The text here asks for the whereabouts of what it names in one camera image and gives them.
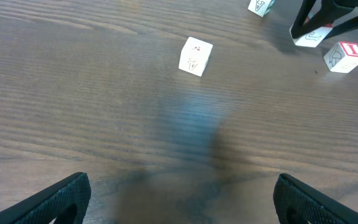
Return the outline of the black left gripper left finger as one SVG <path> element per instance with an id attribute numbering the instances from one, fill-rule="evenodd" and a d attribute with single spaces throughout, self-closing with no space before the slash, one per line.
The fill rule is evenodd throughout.
<path id="1" fill-rule="evenodd" d="M 0 212 L 0 224 L 82 224 L 91 198 L 84 172 L 74 173 Z"/>

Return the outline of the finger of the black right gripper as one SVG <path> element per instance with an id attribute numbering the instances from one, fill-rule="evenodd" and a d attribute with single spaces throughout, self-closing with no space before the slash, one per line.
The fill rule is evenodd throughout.
<path id="1" fill-rule="evenodd" d="M 332 31 L 324 39 L 326 40 L 356 29 L 358 29 L 358 16 L 333 27 Z"/>
<path id="2" fill-rule="evenodd" d="M 292 39 L 297 39 L 326 24 L 333 23 L 336 19 L 352 12 L 355 6 L 345 4 L 337 0 L 321 0 L 321 8 L 306 21 L 316 0 L 303 0 L 296 19 L 290 29 Z"/>

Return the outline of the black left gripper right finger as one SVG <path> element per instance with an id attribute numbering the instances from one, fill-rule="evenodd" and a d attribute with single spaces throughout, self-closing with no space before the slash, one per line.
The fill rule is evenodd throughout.
<path id="1" fill-rule="evenodd" d="M 281 224 L 358 224 L 358 213 L 293 176 L 278 176 L 273 202 Z"/>

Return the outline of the red letter A block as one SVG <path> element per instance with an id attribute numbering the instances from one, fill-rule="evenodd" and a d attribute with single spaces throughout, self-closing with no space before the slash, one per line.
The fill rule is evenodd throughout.
<path id="1" fill-rule="evenodd" d="M 292 39 L 293 43 L 299 47 L 317 47 L 324 38 L 332 31 L 333 25 L 326 24 L 312 32 L 309 32 L 297 39 Z"/>

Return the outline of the red letter I block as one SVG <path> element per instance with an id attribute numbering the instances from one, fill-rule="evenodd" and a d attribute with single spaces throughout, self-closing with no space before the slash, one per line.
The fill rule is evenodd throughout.
<path id="1" fill-rule="evenodd" d="M 339 41 L 323 57 L 329 71 L 349 73 L 358 66 L 358 44 Z"/>

